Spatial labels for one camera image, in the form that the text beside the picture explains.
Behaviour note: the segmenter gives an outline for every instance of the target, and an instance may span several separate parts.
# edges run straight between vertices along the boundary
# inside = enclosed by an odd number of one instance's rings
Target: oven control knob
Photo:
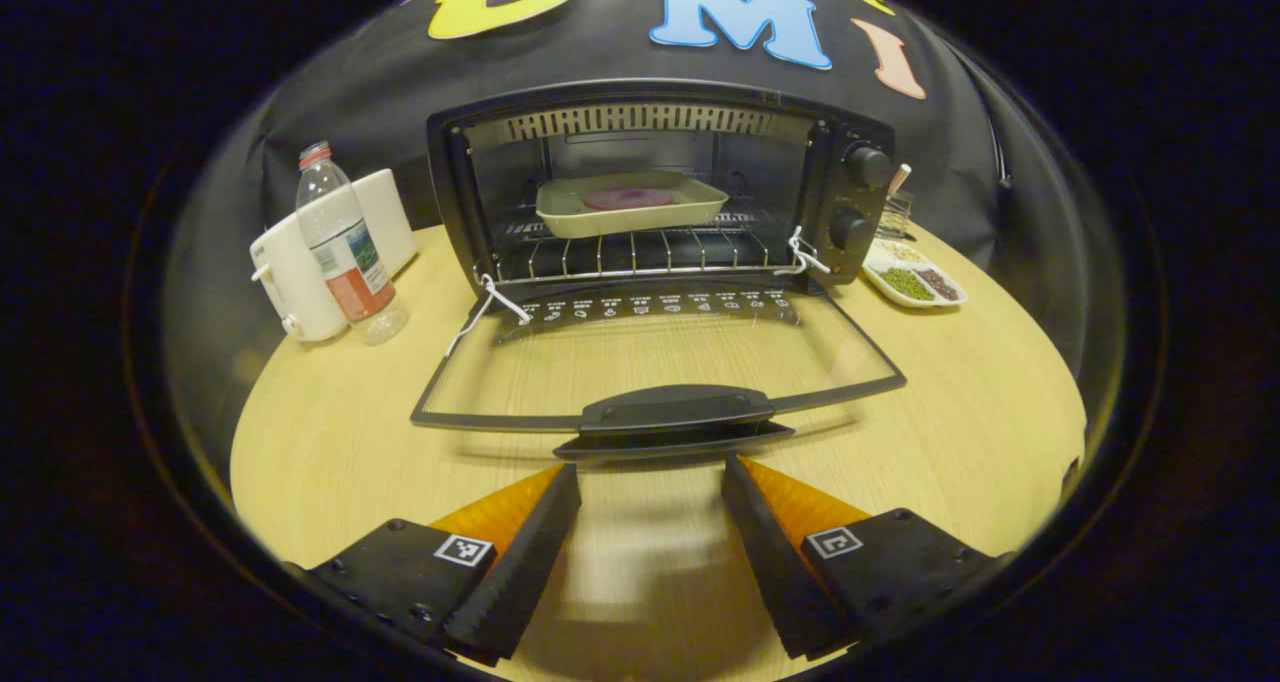
[[[849,175],[856,184],[868,186],[872,189],[887,186],[888,180],[893,179],[892,159],[873,146],[860,146],[860,148],[852,150],[845,157],[845,166],[849,168]]]
[[[855,209],[841,209],[831,220],[831,244],[841,250],[849,250],[850,241],[858,239],[860,232],[870,225],[863,212]]]

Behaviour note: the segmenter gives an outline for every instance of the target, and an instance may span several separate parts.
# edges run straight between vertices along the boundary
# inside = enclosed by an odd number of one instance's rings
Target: grains
[[[902,262],[924,262],[920,255],[915,253],[915,250],[909,248],[905,244],[884,244],[888,252],[896,258],[901,258]]]
[[[878,271],[878,275],[887,282],[888,287],[900,290],[900,293],[909,296],[911,299],[933,299],[933,293],[931,293],[928,287],[922,285],[908,269],[884,269],[883,271]]]
[[[952,302],[960,298],[960,294],[956,294],[954,287],[948,285],[947,282],[943,280],[942,275],[934,273],[933,269],[924,269],[924,271],[915,271],[915,274],[923,276],[924,282],[928,282],[929,287],[933,287],[933,289],[938,290],[938,294],[945,296],[945,298],[951,299]]]

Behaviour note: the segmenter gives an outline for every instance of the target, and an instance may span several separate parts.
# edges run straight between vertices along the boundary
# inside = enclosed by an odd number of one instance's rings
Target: wooden table
[[[891,305],[865,278],[833,298],[908,377],[902,389],[777,417],[796,435],[756,457],[869,513],[905,505],[987,554],[1055,509],[1084,453],[1084,408],[1041,328],[919,226],[915,248],[969,294],[963,308]],[[408,421],[475,303],[442,226],[397,278],[393,340],[284,339],[255,383],[232,450],[244,523],[279,558],[329,559],[380,522],[428,525],[556,463],[564,435],[457,432]],[[777,679],[787,659],[719,498],[722,464],[581,468],[582,508],[513,679]]]

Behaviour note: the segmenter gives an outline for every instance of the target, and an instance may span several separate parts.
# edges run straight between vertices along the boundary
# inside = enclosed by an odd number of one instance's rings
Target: toaster oven
[[[895,171],[881,122],[772,90],[677,81],[557,86],[438,113],[428,123],[440,218],[480,293],[618,276],[760,276],[795,267],[795,228],[828,273],[858,276]],[[722,189],[714,220],[558,239],[540,186],[617,171],[677,171]],[[804,282],[804,276],[792,282]]]
[[[731,447],[787,432],[768,422],[786,409],[905,383],[827,296],[872,244],[891,127],[773,90],[598,81],[433,114],[428,138],[480,302],[413,422],[576,431],[562,453],[579,457]],[[576,226],[548,225],[553,191],[599,180],[675,180],[659,203],[690,205],[625,218],[573,200]]]

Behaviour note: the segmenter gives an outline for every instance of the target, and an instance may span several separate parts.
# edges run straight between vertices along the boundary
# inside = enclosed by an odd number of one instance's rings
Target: yellow letter u
[[[465,38],[495,27],[539,17],[553,6],[568,0],[516,0],[516,3],[489,6],[488,0],[435,0],[439,9],[431,17],[426,35],[431,38]]]

